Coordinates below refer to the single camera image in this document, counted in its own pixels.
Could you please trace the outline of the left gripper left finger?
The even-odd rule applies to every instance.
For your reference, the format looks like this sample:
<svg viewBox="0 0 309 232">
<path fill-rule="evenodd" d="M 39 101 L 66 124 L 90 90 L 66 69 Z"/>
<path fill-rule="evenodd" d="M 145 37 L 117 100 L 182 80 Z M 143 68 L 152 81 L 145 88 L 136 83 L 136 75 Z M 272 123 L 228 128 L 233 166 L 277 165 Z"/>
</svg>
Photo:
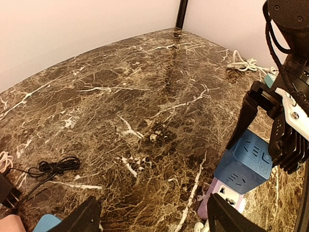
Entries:
<svg viewBox="0 0 309 232">
<path fill-rule="evenodd" d="M 99 232 L 100 214 L 96 197 L 90 196 L 49 232 Z"/>
</svg>

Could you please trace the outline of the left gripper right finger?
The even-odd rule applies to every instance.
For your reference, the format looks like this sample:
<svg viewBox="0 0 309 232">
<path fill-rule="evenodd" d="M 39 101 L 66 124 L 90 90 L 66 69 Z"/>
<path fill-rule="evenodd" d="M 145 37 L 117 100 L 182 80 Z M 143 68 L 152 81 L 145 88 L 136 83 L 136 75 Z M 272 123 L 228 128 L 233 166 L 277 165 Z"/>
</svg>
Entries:
<svg viewBox="0 0 309 232">
<path fill-rule="evenodd" d="M 210 232 L 265 232 L 239 213 L 218 193 L 210 195 L 207 213 Z"/>
</svg>

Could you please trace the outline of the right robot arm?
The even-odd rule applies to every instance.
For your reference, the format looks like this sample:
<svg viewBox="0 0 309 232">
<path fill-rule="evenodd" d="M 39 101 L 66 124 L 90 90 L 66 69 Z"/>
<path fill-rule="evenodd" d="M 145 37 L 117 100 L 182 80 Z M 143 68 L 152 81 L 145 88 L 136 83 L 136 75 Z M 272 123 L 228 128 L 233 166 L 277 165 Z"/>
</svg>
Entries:
<svg viewBox="0 0 309 232">
<path fill-rule="evenodd" d="M 273 166 L 292 174 L 309 158 L 309 2 L 267 0 L 263 14 L 278 80 L 272 87 L 253 82 L 226 148 L 241 138 L 261 107 L 274 121 L 268 145 Z"/>
</svg>

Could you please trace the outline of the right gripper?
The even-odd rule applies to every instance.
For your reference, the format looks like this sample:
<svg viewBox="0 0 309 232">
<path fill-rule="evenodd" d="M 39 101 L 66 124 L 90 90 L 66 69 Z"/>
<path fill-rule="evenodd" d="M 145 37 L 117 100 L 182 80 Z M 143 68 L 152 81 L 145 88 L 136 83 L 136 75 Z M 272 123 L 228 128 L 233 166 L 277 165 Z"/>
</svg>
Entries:
<svg viewBox="0 0 309 232">
<path fill-rule="evenodd" d="M 253 122 L 258 106 L 274 120 L 268 145 L 273 166 L 279 166 L 288 174 L 294 173 L 309 158 L 309 117 L 292 95 L 282 88 L 271 90 L 259 81 L 252 84 L 243 98 L 238 121 L 226 149 L 231 149 Z"/>
</svg>

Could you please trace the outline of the dark blue cube socket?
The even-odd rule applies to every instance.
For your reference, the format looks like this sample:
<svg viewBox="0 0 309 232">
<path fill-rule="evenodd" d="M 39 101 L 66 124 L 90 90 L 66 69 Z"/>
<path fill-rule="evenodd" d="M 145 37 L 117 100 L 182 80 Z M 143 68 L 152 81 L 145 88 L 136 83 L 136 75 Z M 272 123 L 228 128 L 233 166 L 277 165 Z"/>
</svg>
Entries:
<svg viewBox="0 0 309 232">
<path fill-rule="evenodd" d="M 272 171 L 268 143 L 250 130 L 226 149 L 214 177 L 243 195 L 266 182 Z"/>
</svg>

